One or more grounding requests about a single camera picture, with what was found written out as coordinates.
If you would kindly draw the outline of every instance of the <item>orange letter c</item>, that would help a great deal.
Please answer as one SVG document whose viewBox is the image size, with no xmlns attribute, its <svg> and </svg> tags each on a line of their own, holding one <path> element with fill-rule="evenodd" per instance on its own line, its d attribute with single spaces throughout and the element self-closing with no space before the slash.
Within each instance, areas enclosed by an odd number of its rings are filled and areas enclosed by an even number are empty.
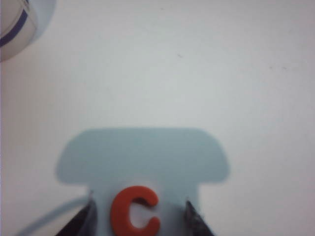
<svg viewBox="0 0 315 236">
<path fill-rule="evenodd" d="M 129 207 L 132 202 L 144 200 L 150 207 L 158 204 L 154 191 L 144 186 L 132 186 L 122 190 L 114 198 L 110 212 L 112 229 L 116 236 L 154 236 L 157 234 L 160 221 L 157 217 L 150 219 L 144 228 L 134 227 L 129 218 Z"/>
</svg>

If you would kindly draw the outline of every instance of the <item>cylindrical object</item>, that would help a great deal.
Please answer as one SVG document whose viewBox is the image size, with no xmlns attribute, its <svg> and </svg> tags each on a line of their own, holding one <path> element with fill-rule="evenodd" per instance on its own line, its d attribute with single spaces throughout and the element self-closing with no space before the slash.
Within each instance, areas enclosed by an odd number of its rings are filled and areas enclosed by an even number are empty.
<svg viewBox="0 0 315 236">
<path fill-rule="evenodd" d="M 1 61 L 24 49 L 36 30 L 36 16 L 29 0 L 1 0 Z"/>
</svg>

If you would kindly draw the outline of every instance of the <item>white surface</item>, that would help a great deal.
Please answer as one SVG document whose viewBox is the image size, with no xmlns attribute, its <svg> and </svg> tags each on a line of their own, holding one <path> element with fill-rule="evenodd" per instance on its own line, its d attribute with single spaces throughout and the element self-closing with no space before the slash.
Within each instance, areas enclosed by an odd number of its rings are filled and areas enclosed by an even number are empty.
<svg viewBox="0 0 315 236">
<path fill-rule="evenodd" d="M 44 34 L 1 65 L 1 235 L 86 195 L 55 176 L 70 139 L 143 126 L 220 142 L 230 174 L 198 188 L 217 235 L 315 235 L 314 12 L 313 0 L 57 1 Z"/>
</svg>

